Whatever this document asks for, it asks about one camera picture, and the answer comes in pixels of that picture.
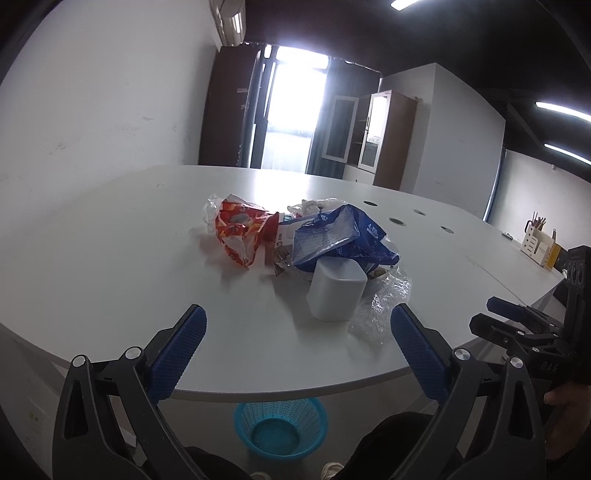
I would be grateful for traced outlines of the person's right hand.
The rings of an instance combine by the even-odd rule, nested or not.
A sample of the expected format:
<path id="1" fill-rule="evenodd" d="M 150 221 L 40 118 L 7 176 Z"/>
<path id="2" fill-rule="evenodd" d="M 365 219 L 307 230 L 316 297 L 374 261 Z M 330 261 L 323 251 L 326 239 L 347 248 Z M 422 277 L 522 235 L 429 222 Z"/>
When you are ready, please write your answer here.
<path id="1" fill-rule="evenodd" d="M 590 387 L 568 383 L 547 392 L 544 402 L 560 410 L 546 435 L 546 458 L 556 460 L 577 445 L 590 425 Z"/>

